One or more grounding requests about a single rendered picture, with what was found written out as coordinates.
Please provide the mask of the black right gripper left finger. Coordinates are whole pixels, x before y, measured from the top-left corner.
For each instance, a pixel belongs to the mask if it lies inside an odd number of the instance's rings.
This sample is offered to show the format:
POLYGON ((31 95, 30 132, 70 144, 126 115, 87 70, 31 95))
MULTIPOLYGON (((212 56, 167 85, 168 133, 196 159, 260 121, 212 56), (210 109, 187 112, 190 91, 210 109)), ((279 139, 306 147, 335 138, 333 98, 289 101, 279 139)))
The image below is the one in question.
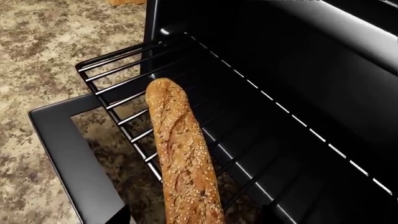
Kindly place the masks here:
POLYGON ((137 224, 131 216, 129 205, 125 205, 106 224, 137 224))

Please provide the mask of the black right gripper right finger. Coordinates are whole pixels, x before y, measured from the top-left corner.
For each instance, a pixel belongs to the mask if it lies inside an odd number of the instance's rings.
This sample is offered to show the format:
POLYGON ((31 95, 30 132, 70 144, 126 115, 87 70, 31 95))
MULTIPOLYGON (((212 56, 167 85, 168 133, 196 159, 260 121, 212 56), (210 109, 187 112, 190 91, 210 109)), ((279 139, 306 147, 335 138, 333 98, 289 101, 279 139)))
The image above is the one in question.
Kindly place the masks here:
POLYGON ((256 224, 285 224, 285 221, 277 214, 276 204, 263 205, 256 218, 256 224))

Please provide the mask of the sesame seeded baguette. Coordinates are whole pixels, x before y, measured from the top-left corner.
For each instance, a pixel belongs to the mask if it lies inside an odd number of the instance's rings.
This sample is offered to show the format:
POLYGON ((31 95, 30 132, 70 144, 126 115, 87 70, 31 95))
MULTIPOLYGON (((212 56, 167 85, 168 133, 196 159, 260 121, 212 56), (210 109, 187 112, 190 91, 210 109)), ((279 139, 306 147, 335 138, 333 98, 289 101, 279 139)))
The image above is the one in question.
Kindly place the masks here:
POLYGON ((211 156, 188 96, 158 78, 146 88, 162 173, 166 224, 226 224, 211 156))

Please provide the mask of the grey framed glass oven door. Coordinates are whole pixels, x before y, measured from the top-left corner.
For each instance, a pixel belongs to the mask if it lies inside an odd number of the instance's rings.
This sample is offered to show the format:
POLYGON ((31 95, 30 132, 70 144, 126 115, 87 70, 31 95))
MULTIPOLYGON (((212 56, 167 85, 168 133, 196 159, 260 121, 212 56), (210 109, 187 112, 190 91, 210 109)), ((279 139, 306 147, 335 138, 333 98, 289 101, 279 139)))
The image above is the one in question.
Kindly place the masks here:
POLYGON ((164 224, 160 184, 93 95, 29 118, 81 224, 106 224, 125 205, 137 224, 164 224))

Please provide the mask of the black toaster oven body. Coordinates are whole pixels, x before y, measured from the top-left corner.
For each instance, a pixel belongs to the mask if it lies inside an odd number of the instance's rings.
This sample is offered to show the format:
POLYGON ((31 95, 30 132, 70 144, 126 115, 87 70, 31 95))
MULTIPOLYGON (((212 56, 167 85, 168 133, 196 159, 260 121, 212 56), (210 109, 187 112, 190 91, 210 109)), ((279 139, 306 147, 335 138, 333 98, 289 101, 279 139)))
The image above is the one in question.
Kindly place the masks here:
POLYGON ((144 40, 196 38, 398 189, 398 9, 368 0, 147 0, 144 40))

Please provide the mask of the light wooden block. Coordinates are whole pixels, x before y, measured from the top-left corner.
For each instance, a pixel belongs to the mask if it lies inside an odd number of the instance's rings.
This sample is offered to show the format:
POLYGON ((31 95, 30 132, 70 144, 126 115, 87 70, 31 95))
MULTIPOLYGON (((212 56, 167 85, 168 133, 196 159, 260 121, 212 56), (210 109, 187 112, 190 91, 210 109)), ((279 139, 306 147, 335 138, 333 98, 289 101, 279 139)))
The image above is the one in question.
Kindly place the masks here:
POLYGON ((106 0, 107 3, 113 6, 125 5, 125 4, 145 4, 147 0, 106 0))

